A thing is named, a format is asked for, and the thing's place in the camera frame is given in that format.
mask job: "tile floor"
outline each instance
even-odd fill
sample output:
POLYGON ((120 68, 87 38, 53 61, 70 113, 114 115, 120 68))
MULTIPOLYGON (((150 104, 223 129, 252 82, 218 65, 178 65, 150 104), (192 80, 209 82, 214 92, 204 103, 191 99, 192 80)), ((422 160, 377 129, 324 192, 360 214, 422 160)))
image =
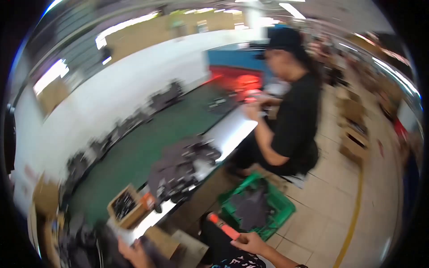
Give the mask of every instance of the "tile floor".
MULTIPOLYGON (((361 207, 355 232, 340 267, 375 268, 388 250, 386 245, 397 228, 400 202, 397 151, 391 139, 393 127, 382 115, 375 97, 355 82, 353 73, 347 72, 346 79, 351 83, 351 89, 361 96, 367 110, 365 122, 371 139, 371 156, 363 169, 361 207), (383 145, 384 156, 380 153, 378 141, 383 145)), ((331 268, 334 265, 356 205, 360 168, 338 152, 341 129, 337 125, 335 99, 335 89, 325 86, 316 136, 321 158, 309 172, 303 190, 291 184, 285 186, 284 181, 278 182, 295 204, 296 213, 268 240, 268 244, 277 251, 310 268, 331 268)), ((223 179, 218 174, 220 172, 214 175, 216 180, 204 184, 205 190, 201 189, 196 194, 204 197, 199 200, 210 202, 189 202, 173 215, 178 227, 196 235, 193 230, 197 227, 199 215, 218 209, 213 202, 215 196, 234 186, 223 179)))

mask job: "black cap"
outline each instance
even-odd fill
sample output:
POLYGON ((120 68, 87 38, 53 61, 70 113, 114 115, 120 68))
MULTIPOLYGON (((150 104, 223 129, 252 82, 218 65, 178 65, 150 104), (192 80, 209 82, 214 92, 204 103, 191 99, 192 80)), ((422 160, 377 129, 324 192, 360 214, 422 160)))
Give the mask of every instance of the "black cap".
POLYGON ((306 65, 308 62, 309 56, 302 45, 301 35, 292 28, 274 29, 266 49, 282 49, 292 53, 301 63, 306 65))

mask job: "yellow floor line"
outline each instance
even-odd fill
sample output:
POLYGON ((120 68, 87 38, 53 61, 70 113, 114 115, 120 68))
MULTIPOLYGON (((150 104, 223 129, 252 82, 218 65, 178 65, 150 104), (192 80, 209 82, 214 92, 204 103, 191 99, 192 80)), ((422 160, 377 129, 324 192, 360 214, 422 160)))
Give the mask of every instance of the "yellow floor line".
POLYGON ((363 186, 363 168, 359 173, 359 182, 357 186, 357 196, 356 196, 356 204, 354 206, 353 216, 351 218, 351 224, 349 230, 347 232, 346 239, 344 240, 343 247, 341 248, 340 253, 338 254, 337 259, 335 260, 335 264, 333 268, 340 267, 341 262, 343 261, 344 256, 346 255, 347 249, 350 246, 351 239, 353 237, 354 230, 356 228, 357 218, 359 216, 360 211, 360 201, 362 198, 362 186, 363 186))

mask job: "green plastic basket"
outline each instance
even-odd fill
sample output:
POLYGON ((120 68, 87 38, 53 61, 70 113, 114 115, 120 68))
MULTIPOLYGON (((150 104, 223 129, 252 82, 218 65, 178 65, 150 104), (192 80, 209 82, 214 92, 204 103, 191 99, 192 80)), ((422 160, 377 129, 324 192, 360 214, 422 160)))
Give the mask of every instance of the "green plastic basket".
MULTIPOLYGON (((218 196, 218 202, 222 209, 221 218, 238 232, 246 231, 240 229, 241 219, 235 216, 236 208, 231 204, 230 197, 234 194, 244 195, 246 187, 256 189, 259 185, 257 181, 261 179, 265 180, 262 175, 253 173, 234 190, 218 196)), ((259 234, 264 241, 267 241, 275 234, 296 210, 295 205, 271 183, 268 183, 267 202, 275 210, 275 213, 268 217, 267 224, 264 227, 254 228, 250 231, 259 234)))

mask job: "green table surface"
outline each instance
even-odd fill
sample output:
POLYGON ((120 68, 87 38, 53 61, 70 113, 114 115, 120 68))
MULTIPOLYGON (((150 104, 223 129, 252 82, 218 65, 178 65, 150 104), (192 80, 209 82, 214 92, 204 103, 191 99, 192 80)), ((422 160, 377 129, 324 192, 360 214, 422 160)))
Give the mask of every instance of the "green table surface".
POLYGON ((224 116, 207 111, 207 104, 223 92, 213 84, 196 88, 184 95, 183 101, 157 113, 151 122, 125 136, 78 186, 69 203, 70 214, 83 212, 92 224, 108 219, 108 203, 128 184, 142 186, 166 145, 202 133, 224 116))

